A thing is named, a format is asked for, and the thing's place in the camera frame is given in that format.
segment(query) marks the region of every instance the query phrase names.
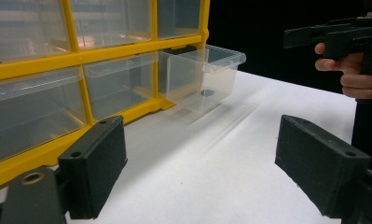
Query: black background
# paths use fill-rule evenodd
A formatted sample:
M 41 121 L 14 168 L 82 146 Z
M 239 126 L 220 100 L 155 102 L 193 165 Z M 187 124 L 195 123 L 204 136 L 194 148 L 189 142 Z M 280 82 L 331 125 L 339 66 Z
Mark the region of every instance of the black background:
M 319 72 L 314 44 L 284 49 L 284 30 L 364 16 L 362 0 L 211 0 L 207 44 L 240 51 L 238 70 L 325 91 L 341 92 L 340 72 Z

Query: white tabletop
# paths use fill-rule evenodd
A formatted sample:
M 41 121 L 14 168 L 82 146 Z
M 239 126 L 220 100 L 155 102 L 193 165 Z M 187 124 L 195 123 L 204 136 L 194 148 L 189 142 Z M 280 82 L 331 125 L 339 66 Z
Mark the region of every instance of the white tabletop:
M 126 125 L 129 162 L 101 224 L 338 224 L 275 163 L 281 115 L 351 141 L 356 103 L 344 95 L 238 72 L 221 105 L 174 106 Z

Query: hand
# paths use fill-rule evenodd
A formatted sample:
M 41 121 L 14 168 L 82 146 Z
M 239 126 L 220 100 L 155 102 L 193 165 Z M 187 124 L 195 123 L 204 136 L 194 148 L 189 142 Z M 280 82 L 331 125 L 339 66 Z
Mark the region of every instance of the hand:
M 324 54 L 324 43 L 319 43 L 314 48 L 317 54 Z M 372 99 L 372 76 L 360 75 L 363 53 L 354 53 L 334 61 L 320 58 L 316 61 L 316 69 L 319 71 L 341 71 L 340 79 L 344 95 L 357 99 Z

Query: mounting hole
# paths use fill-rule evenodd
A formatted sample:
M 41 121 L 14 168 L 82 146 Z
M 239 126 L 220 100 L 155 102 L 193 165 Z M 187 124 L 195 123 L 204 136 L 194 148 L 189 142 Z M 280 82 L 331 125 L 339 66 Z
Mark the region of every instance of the mounting hole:
M 74 152 L 74 153 L 70 154 L 70 156 L 72 158 L 79 157 L 80 155 L 81 155 L 81 152 Z
M 44 178 L 44 174 L 41 172 L 30 173 L 23 177 L 21 183 L 23 185 L 33 185 Z
M 348 156 L 351 156 L 351 157 L 356 156 L 356 154 L 354 152 L 350 152 L 350 151 L 346 151 L 345 154 L 348 155 Z

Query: yellow frame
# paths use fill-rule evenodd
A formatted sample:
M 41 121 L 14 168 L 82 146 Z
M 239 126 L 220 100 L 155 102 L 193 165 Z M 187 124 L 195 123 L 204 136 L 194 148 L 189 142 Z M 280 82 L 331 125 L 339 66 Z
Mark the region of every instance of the yellow frame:
M 67 32 L 70 39 L 71 52 L 60 56 L 50 56 L 41 59 L 26 60 L 13 63 L 0 63 L 0 80 L 23 77 L 31 74 L 47 72 L 49 70 L 79 66 L 82 70 L 82 64 L 93 63 L 102 60 L 121 58 L 155 51 L 159 49 L 177 49 L 186 45 L 193 45 L 198 49 L 206 45 L 209 36 L 208 18 L 210 0 L 201 0 L 200 5 L 200 30 L 197 35 L 178 37 L 173 39 L 158 40 L 158 19 L 157 19 L 157 1 L 150 0 L 152 6 L 152 39 L 144 43 L 112 47 L 108 49 L 89 49 L 80 50 L 76 39 L 76 28 L 73 23 L 73 15 L 70 0 L 62 0 L 64 16 L 67 25 Z M 87 125 L 80 130 L 68 133 L 62 137 L 47 142 L 39 147 L 22 152 L 19 155 L 0 162 L 0 187 L 8 181 L 40 166 L 53 166 L 58 163 L 58 157 L 71 146 L 76 139 L 89 130 L 96 120 L 92 118 L 90 101 L 87 93 L 87 84 L 85 78 L 80 82 L 80 89 L 84 105 L 86 107 Z M 131 107 L 125 111 L 117 113 L 124 117 L 124 123 L 140 118 L 148 113 L 165 110 L 173 106 L 173 103 L 161 98 L 158 94 L 158 65 L 154 64 L 153 76 L 153 98 L 140 105 Z

